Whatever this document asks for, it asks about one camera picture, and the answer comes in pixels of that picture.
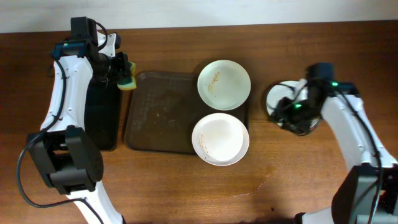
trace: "robotic arm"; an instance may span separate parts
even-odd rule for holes
[[[97,25],[105,35],[97,32]],[[88,223],[125,223],[104,189],[100,153],[116,144],[121,95],[118,87],[132,82],[127,55],[116,53],[120,44],[120,36],[108,35],[94,20],[72,18],[71,37],[57,43],[51,52],[55,82],[42,131],[28,135],[28,145],[34,142],[28,151],[45,184],[65,194],[68,202],[75,202]],[[103,117],[93,118],[98,114]],[[113,126],[102,121],[105,119],[110,119]],[[30,200],[18,180],[22,196]]]
[[[268,92],[266,102],[270,119],[299,136],[312,132],[318,121],[324,119],[338,139],[346,166],[351,170],[330,208],[300,213],[295,217],[296,223],[368,223],[375,194],[379,194],[379,182],[385,192],[380,203],[376,202],[373,223],[398,223],[398,162],[377,137],[353,84],[336,82],[333,67],[318,63],[308,68],[306,79],[276,84]],[[374,145],[381,166],[373,153]]]

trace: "food residue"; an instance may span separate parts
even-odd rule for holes
[[[200,135],[200,138],[199,138],[199,141],[200,141],[200,147],[201,147],[201,149],[207,154],[207,156],[209,155],[209,152],[207,151],[207,148],[206,148],[206,146],[205,146],[205,140],[203,139],[203,135],[201,134]]]
[[[216,75],[214,75],[213,81],[211,81],[211,83],[209,83],[209,86],[207,88],[207,90],[211,93],[213,91],[213,85],[215,82],[218,81],[218,75],[220,74],[220,72],[217,72]]]

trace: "dirty bowl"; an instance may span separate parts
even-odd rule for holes
[[[243,123],[224,113],[202,118],[192,132],[192,145],[204,161],[216,166],[238,162],[249,148],[249,133]]]
[[[249,96],[249,74],[240,64],[218,60],[208,64],[199,75],[198,91],[202,100],[217,110],[232,110]]]

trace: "white robotic arm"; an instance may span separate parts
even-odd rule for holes
[[[103,94],[114,93],[116,89],[116,96],[106,97],[109,101],[117,101],[116,109],[120,107],[120,90],[116,85],[121,80],[122,85],[128,84],[131,78],[129,62],[127,55],[116,53],[120,47],[117,34],[108,35],[101,24],[87,17],[72,18],[71,24],[72,36],[58,43],[52,51],[55,81],[50,107],[41,132],[28,135],[29,143],[18,161],[19,190],[29,204],[38,208],[74,202],[88,223],[122,224],[124,218],[112,206],[102,183],[103,160],[99,147],[86,132],[85,109],[91,84],[95,90],[100,86],[99,92]],[[96,25],[106,34],[97,32]],[[91,94],[90,103],[100,101],[103,104],[104,100],[98,99],[100,97]],[[96,107],[96,112],[101,113],[99,108]],[[55,187],[72,200],[38,205],[26,196],[19,177],[26,151],[30,152],[46,185]]]
[[[337,88],[339,84],[333,82],[333,85]],[[305,134],[313,131],[315,125],[317,125],[318,118],[314,118],[316,113],[312,113],[312,110],[319,110],[317,112],[318,117],[324,119],[332,128],[346,161],[347,169],[351,170],[351,172],[338,193],[336,193],[332,207],[313,213],[298,214],[295,221],[299,224],[368,223],[370,204],[376,192],[374,183],[378,181],[378,164],[374,157],[371,141],[374,141],[377,146],[382,168],[388,171],[384,176],[388,176],[389,180],[397,178],[396,168],[398,167],[398,162],[388,153],[377,137],[366,117],[363,101],[359,95],[347,93],[344,97],[341,94],[326,96],[325,92],[314,90],[313,87],[308,86],[307,80],[304,79],[299,82],[286,81],[276,84],[268,91],[266,96],[267,112],[271,119],[277,121],[279,126],[300,135],[305,128],[308,128],[308,131],[304,131]],[[315,92],[315,97],[314,94],[308,94],[309,91]],[[320,101],[322,103],[321,106],[311,105],[311,102],[308,103],[308,98],[311,98],[311,102]],[[371,136],[367,134],[364,126],[354,116],[346,100],[358,112],[358,116],[366,125]],[[384,190],[387,189],[390,193],[392,192],[387,194],[391,202],[386,203],[397,204],[396,207],[398,207],[398,199],[395,192],[396,182],[384,183],[383,187],[385,188]],[[386,210],[379,208],[377,218],[373,219],[373,223],[398,223],[398,212],[395,212],[394,209]]]

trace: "table surface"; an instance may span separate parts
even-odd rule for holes
[[[103,182],[127,223],[267,223],[330,206],[348,171],[326,122],[297,137],[270,123],[262,92],[298,80],[316,62],[356,84],[369,120],[390,153],[398,148],[398,21],[118,30],[137,72],[199,73],[219,59],[241,64],[252,81],[250,147],[237,164],[217,167],[197,156],[132,151],[123,144],[131,92],[123,93],[118,147],[102,153]],[[0,35],[0,223],[84,223],[75,205],[38,209],[16,187],[17,158],[27,133],[48,110],[49,51],[68,32]],[[48,189],[32,160],[22,164],[37,203],[65,199]]]

